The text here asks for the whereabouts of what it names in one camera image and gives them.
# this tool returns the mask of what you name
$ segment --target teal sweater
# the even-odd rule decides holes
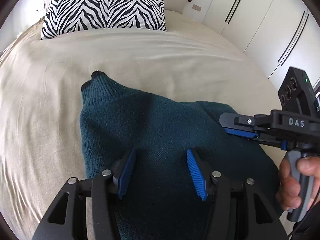
[[[277,207],[277,167],[260,146],[228,135],[219,124],[228,105],[182,102],[131,89],[95,71],[82,86],[80,127],[88,178],[110,169],[134,146],[137,161],[115,208],[122,240],[201,239],[208,203],[197,196],[186,152],[230,179],[253,178]]]

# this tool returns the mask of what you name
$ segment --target wall socket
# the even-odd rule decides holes
[[[197,10],[197,11],[201,11],[201,7],[200,6],[197,6],[197,5],[193,5],[193,7],[192,7],[194,10]]]

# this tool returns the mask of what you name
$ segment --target human hand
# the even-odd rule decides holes
[[[297,168],[303,175],[315,176],[313,191],[308,205],[309,210],[320,187],[320,157],[302,158],[298,161]],[[290,175],[290,164],[286,158],[280,164],[279,177],[281,185],[276,198],[283,210],[298,208],[301,205],[301,198],[299,197],[301,187],[296,179]]]

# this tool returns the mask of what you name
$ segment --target beige bed sheet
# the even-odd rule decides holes
[[[20,240],[31,239],[69,177],[85,179],[80,88],[93,71],[176,101],[226,103],[241,114],[280,108],[272,83],[231,43],[178,13],[166,11],[166,19],[168,32],[100,29],[43,41],[39,23],[0,58],[0,210]],[[277,164],[283,157],[267,153]]]

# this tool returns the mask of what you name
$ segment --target silver bolt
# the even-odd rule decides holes
[[[221,172],[219,172],[219,171],[214,171],[214,172],[212,173],[212,176],[214,176],[215,178],[220,178],[220,177],[221,177]]]
[[[75,184],[77,182],[77,179],[76,178],[70,178],[68,179],[68,183],[69,184]]]
[[[103,176],[109,176],[111,174],[111,170],[104,170],[103,172],[102,172],[102,175]]]
[[[254,184],[254,180],[249,178],[249,179],[247,179],[247,183],[249,185],[253,185]]]

